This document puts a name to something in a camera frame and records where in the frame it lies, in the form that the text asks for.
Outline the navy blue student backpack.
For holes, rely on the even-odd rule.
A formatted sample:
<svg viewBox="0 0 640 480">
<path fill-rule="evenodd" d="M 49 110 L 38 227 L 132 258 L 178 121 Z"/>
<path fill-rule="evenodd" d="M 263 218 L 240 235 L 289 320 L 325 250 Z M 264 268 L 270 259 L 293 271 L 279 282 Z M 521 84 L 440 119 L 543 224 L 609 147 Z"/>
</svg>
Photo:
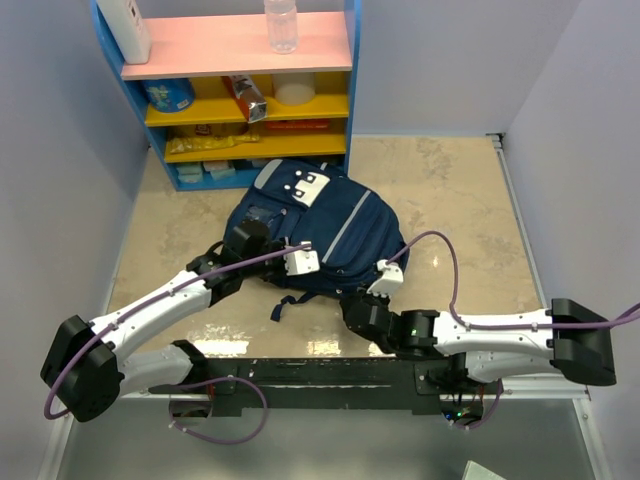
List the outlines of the navy blue student backpack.
<svg viewBox="0 0 640 480">
<path fill-rule="evenodd" d="M 273 321 L 286 304 L 317 295 L 340 299 L 368 287 L 378 277 L 377 263 L 405 246 L 393 209 L 327 163 L 269 161 L 232 211 L 223 239 L 244 220 L 265 224 L 273 240 L 292 246 L 309 241 L 318 254 L 319 271 L 272 281 L 303 293 L 282 298 L 271 313 Z"/>
</svg>

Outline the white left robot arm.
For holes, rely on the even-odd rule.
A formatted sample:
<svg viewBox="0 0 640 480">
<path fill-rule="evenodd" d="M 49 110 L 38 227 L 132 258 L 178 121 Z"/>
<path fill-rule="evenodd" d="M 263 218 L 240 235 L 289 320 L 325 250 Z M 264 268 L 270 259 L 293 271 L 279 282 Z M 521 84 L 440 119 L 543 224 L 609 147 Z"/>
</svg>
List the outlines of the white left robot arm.
<svg viewBox="0 0 640 480">
<path fill-rule="evenodd" d="M 186 340 L 152 352 L 140 347 L 169 327 L 238 292 L 247 278 L 280 279 L 311 251 L 272 240 L 258 221 L 244 221 L 228 240 L 214 243 L 173 278 L 116 311 L 63 321 L 40 377 L 49 388 L 44 416 L 79 422 L 102 415 L 120 397 L 155 387 L 196 392 L 210 377 L 206 356 Z"/>
</svg>

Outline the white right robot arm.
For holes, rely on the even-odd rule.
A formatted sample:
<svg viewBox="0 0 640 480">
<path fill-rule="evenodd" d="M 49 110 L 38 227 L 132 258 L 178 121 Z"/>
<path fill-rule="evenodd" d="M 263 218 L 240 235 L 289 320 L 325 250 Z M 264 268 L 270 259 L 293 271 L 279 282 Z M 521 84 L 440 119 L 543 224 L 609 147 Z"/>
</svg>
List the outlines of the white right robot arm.
<svg viewBox="0 0 640 480">
<path fill-rule="evenodd" d="M 505 377 L 560 373 L 576 384 L 616 382 L 611 327 L 601 315 L 565 298 L 550 308 L 514 315 L 463 315 L 436 310 L 397 314 L 364 292 L 340 302 L 354 334 L 385 354 L 409 361 L 449 359 L 448 386 L 469 392 Z"/>
</svg>

